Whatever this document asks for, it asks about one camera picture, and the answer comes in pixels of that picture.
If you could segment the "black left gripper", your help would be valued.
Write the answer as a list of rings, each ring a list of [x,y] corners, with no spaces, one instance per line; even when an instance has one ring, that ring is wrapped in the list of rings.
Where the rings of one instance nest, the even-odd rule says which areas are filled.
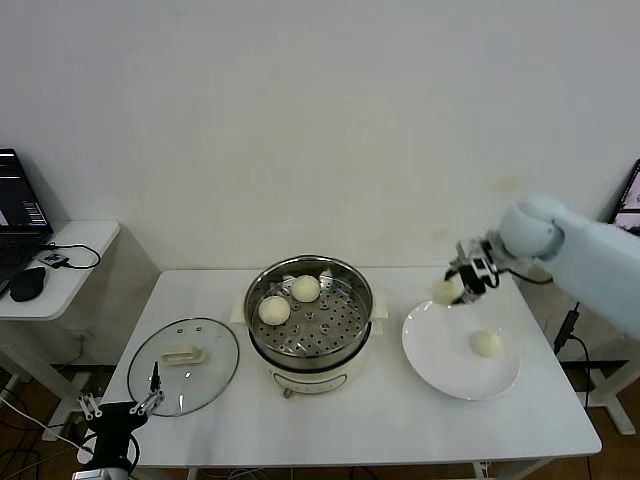
[[[164,401],[158,362],[154,363],[148,395],[135,403],[115,402],[99,405],[92,393],[81,393],[77,402],[93,431],[95,444],[89,468],[135,468],[140,446],[133,432],[144,426]]]

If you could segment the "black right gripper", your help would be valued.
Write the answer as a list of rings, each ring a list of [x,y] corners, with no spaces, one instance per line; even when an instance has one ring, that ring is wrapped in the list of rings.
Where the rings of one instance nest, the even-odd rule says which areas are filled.
[[[453,305],[472,304],[478,301],[488,289],[494,287],[494,273],[482,259],[473,259],[470,263],[451,262],[444,280],[461,278],[464,290],[453,301]]]

